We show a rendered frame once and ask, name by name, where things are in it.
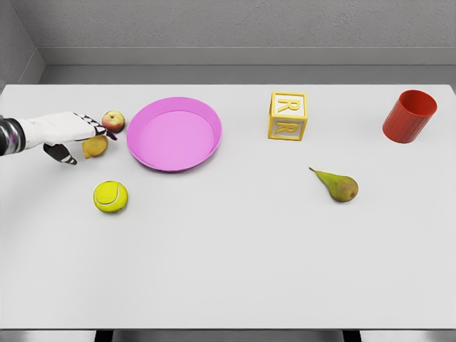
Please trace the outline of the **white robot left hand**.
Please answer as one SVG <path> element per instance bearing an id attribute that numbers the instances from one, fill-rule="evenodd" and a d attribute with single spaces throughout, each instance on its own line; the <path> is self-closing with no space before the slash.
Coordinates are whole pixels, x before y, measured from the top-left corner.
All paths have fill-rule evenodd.
<path id="1" fill-rule="evenodd" d="M 87 115 L 62 112 L 38 118 L 43 151 L 57 162 L 76 165 L 77 160 L 64 145 L 66 142 L 84 141 L 89 138 L 106 136 L 117 140 L 113 132 Z"/>

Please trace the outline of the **yellow lemon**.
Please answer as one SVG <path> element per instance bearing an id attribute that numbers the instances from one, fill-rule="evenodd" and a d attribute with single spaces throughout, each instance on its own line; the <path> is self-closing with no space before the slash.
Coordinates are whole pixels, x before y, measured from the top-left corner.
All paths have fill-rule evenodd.
<path id="1" fill-rule="evenodd" d="M 85 159 L 102 155 L 108 147 L 108 139 L 104 135 L 97 135 L 82 142 Z"/>

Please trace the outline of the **pink round plate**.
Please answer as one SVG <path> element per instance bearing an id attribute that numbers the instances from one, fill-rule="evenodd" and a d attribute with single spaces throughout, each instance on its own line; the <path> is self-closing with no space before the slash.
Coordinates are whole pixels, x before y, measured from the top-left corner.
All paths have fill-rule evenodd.
<path id="1" fill-rule="evenodd" d="M 156 100 L 130 121 L 126 133 L 132 156 L 164 172 L 191 169 L 211 157 L 222 138 L 222 123 L 208 104 L 186 97 Z"/>

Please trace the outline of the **red yellow apple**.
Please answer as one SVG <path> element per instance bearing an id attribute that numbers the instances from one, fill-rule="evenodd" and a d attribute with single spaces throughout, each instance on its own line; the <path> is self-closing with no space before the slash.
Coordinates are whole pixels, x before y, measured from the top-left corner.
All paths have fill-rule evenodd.
<path id="1" fill-rule="evenodd" d="M 101 125 L 113 133 L 119 133 L 125 127 L 125 117 L 118 110 L 109 110 L 103 115 Z"/>

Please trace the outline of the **yellow tennis ball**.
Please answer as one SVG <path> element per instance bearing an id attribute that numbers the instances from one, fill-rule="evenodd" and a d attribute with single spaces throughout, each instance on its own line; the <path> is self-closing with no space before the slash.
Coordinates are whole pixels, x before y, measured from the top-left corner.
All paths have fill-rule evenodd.
<path id="1" fill-rule="evenodd" d="M 128 190 L 117 181 L 102 182 L 94 189 L 93 202 L 101 212 L 117 213 L 128 203 Z"/>

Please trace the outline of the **yellow letter R block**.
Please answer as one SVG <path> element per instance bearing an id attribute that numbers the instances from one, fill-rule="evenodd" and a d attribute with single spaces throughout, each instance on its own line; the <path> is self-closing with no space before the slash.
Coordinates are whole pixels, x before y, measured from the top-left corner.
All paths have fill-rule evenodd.
<path id="1" fill-rule="evenodd" d="M 302 141 L 307 121 L 306 93 L 284 91 L 271 93 L 268 139 Z"/>

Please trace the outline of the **green pear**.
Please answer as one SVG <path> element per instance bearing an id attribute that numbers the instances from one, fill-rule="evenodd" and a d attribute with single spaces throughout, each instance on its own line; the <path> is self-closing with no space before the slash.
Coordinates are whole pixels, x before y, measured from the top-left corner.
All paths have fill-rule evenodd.
<path id="1" fill-rule="evenodd" d="M 316 174 L 336 202 L 350 202 L 357 196 L 358 183 L 352 177 L 323 172 L 312 167 L 309 169 Z"/>

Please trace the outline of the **red ribbed cup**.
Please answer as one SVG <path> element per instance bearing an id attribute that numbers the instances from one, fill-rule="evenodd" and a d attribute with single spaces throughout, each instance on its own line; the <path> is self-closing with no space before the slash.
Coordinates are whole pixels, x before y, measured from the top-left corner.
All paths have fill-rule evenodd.
<path id="1" fill-rule="evenodd" d="M 383 124 L 384 135 L 393 142 L 413 142 L 437 111 L 435 99 L 421 90 L 406 90 L 395 102 Z"/>

